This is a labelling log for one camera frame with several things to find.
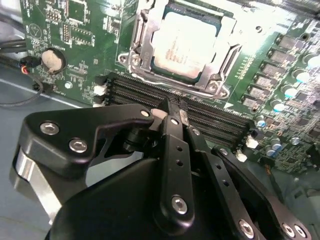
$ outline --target cpu socket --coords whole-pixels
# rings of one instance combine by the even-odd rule
[[[139,0],[130,51],[118,61],[150,84],[225,99],[230,92],[224,82],[242,47],[229,41],[236,23],[227,10],[184,0]]]

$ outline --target metal socket frame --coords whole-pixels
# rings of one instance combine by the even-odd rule
[[[145,0],[139,0],[130,51],[119,54],[118,61],[129,69],[133,77],[144,82],[170,87],[175,92],[181,91],[181,94],[187,93],[201,98],[228,98],[230,91],[224,83],[240,54],[242,45],[229,43],[228,39],[232,37],[237,20],[221,12],[216,13],[220,17],[222,15],[222,19],[221,29],[213,45],[215,57],[204,66],[197,83],[187,84],[152,72],[151,63],[155,51],[152,37],[154,32],[160,29],[168,3],[169,0],[155,0],[154,4],[146,4]]]

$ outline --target screw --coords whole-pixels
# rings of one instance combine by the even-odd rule
[[[286,224],[286,223],[283,223],[282,224],[282,227],[284,228],[284,232],[291,238],[294,238],[295,237],[295,232],[292,230],[292,228]]]
[[[174,124],[174,125],[178,125],[179,122],[177,120],[175,120],[174,118],[171,118],[171,122]]]
[[[188,207],[185,202],[181,197],[179,196],[174,196],[171,200],[171,204],[173,209],[178,213],[178,214],[186,214]]]
[[[52,122],[44,122],[40,125],[40,130],[47,135],[56,135],[59,132],[59,127]]]
[[[81,139],[73,139],[69,142],[69,148],[78,154],[82,154],[87,150],[88,146]]]
[[[145,116],[145,117],[149,117],[149,116],[150,116],[150,114],[149,114],[147,111],[145,111],[145,110],[141,110],[141,114],[142,114],[143,116]]]
[[[197,136],[200,135],[200,132],[198,131],[198,129],[193,128],[193,129],[192,129],[192,132],[193,132],[195,135],[197,135]]]
[[[301,227],[299,227],[298,225],[294,225],[294,228],[298,232],[298,234],[301,235],[301,237],[307,238],[307,234],[301,229]]]
[[[132,55],[132,64],[138,66],[141,63],[141,58],[138,54]]]
[[[227,150],[225,150],[224,148],[220,148],[220,151],[223,153],[223,155],[228,155],[228,152]]]
[[[249,223],[247,223],[245,220],[241,219],[239,221],[239,226],[240,226],[241,231],[247,236],[248,239],[254,238],[255,232]]]
[[[120,62],[123,63],[123,64],[127,61],[126,57],[124,57],[124,56],[120,56],[120,57],[119,57],[119,60],[120,60]]]
[[[64,84],[64,87],[65,87],[66,89],[71,89],[71,88],[72,88],[72,82],[67,81],[67,82]]]
[[[293,136],[293,137],[290,139],[290,143],[291,143],[292,145],[298,145],[298,144],[300,143],[299,137]]]

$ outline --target capacitor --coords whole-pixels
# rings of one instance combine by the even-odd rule
[[[271,107],[273,107],[273,111],[282,112],[285,109],[285,105],[281,102],[280,99],[274,99],[270,102]]]
[[[271,157],[273,154],[275,154],[275,150],[272,149],[272,147],[270,145],[265,146],[265,154],[268,157]]]
[[[292,76],[296,79],[298,83],[305,84],[310,79],[310,74],[303,69],[297,69],[293,71]]]
[[[292,138],[290,139],[290,143],[292,145],[298,145],[300,143],[300,138],[296,135],[292,136]]]
[[[315,53],[309,53],[305,55],[302,61],[308,65],[308,68],[319,68],[320,67],[320,55]]]
[[[281,142],[280,142],[279,138],[271,139],[270,144],[271,144],[272,150],[277,151],[277,150],[282,148],[282,145],[281,145]]]
[[[265,117],[263,115],[258,115],[256,118],[255,118],[255,125],[257,127],[261,127],[263,128],[264,126],[266,126],[266,122],[265,122]]]
[[[286,84],[281,87],[281,92],[284,93],[286,98],[294,98],[297,95],[298,90],[295,89],[291,84]]]

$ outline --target motherboard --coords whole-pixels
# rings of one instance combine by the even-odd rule
[[[174,95],[210,146],[299,174],[318,167],[320,3],[263,2],[20,0],[30,71],[55,93],[149,108]]]

